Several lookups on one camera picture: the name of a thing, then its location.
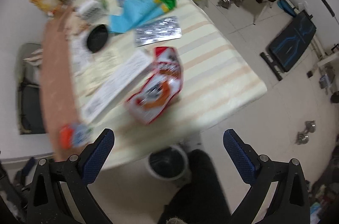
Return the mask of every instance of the blue textured gripper pad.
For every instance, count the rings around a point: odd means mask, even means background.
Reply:
[[[84,164],[82,181],[85,185],[95,181],[113,146],[114,134],[109,131]]]
[[[242,180],[246,184],[253,185],[256,180],[255,166],[252,164],[250,158],[248,158],[238,142],[233,138],[229,130],[224,132],[223,142],[224,147],[231,157]]]

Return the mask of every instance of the black pants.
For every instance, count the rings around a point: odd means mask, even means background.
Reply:
[[[224,224],[231,214],[209,156],[196,149],[188,154],[192,181],[165,207],[158,224],[173,217],[187,224]]]

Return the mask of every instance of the silver packet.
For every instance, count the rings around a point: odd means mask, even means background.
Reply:
[[[135,29],[137,47],[180,38],[181,28],[177,16],[170,16],[156,20]]]

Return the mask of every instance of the black bowl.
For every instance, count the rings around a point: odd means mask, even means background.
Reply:
[[[105,24],[96,26],[87,37],[87,48],[96,53],[105,46],[108,41],[108,29]]]

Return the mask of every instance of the black round lid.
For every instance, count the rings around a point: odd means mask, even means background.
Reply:
[[[152,153],[149,162],[151,168],[164,178],[174,178],[185,168],[182,154],[172,147]]]
[[[87,37],[87,48],[96,53],[104,47],[108,40],[108,30],[105,24],[96,26]]]

